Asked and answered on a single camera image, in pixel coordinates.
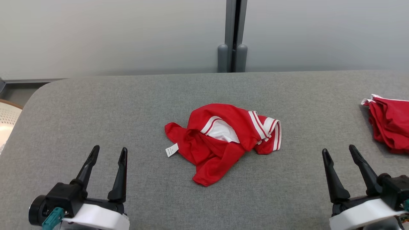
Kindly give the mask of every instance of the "teal connector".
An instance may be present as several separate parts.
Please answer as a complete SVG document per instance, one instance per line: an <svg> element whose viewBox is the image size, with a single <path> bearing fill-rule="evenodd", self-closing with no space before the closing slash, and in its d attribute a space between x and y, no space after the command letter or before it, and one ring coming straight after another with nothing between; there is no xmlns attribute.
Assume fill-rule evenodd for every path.
<svg viewBox="0 0 409 230"><path fill-rule="evenodd" d="M64 209L60 207L54 208L50 215L43 222L43 230L53 230L64 218Z"/></svg>
<svg viewBox="0 0 409 230"><path fill-rule="evenodd" d="M409 200L405 200L405 204L403 205L406 212L409 212Z"/></svg>

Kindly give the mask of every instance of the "care label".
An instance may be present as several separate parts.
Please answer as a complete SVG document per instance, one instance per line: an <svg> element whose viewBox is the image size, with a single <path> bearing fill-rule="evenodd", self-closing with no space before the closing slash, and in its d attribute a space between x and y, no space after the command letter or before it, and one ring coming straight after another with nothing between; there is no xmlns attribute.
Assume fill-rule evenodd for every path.
<svg viewBox="0 0 409 230"><path fill-rule="evenodd" d="M175 152L177 152L179 150L179 146L178 144L174 144L171 147L165 149L166 150L166 154L168 155L168 157L170 157L171 155L175 154Z"/></svg>

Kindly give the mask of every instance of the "red garment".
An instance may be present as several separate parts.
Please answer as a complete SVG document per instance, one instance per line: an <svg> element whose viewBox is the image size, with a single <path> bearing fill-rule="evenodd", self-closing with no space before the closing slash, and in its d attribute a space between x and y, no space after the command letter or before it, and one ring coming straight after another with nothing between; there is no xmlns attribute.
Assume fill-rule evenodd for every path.
<svg viewBox="0 0 409 230"><path fill-rule="evenodd" d="M220 180L246 151L269 154L281 146L279 120L228 104L200 107L190 114L186 129L172 122L165 125L165 133L196 166L193 180L206 187Z"/></svg>
<svg viewBox="0 0 409 230"><path fill-rule="evenodd" d="M392 153L409 153L409 101L372 94L361 104L369 106L375 140L384 142Z"/></svg>

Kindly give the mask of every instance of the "red fabric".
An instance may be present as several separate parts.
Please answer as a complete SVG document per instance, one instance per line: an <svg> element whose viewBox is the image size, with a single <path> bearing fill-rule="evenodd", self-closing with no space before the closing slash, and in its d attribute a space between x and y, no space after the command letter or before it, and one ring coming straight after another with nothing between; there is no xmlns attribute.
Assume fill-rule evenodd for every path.
<svg viewBox="0 0 409 230"><path fill-rule="evenodd" d="M201 133L213 116L220 117L220 120L231 126L240 143L218 140ZM266 119L264 116L258 117L261 122ZM173 143L178 144L179 153L196 166L193 180L206 187L219 181L246 151L255 146L259 154L271 153L276 135L274 132L268 141L257 144L261 137L249 111L227 104L200 107L191 113L187 128L172 122L165 126L165 133Z"/></svg>
<svg viewBox="0 0 409 230"><path fill-rule="evenodd" d="M373 95L362 104L369 106L375 140L385 143L392 153L409 153L409 101Z"/></svg>

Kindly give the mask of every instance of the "table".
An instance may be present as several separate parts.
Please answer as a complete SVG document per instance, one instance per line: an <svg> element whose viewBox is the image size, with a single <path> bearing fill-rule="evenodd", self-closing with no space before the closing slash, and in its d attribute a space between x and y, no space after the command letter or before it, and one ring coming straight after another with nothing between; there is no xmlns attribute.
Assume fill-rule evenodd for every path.
<svg viewBox="0 0 409 230"><path fill-rule="evenodd" d="M365 194L348 145L377 174L408 174L408 155L373 140L371 93L409 99L408 74L328 71L90 77L49 83L27 102L0 155L0 223L28 229L28 208L57 182L69 183L101 146L88 196L106 199L122 147L128 148L125 210L131 229L327 229L329 200L321 156L327 148L351 196ZM216 184L192 181L195 166L164 125L187 125L192 110L233 104L279 119L281 150L246 153Z"/></svg>

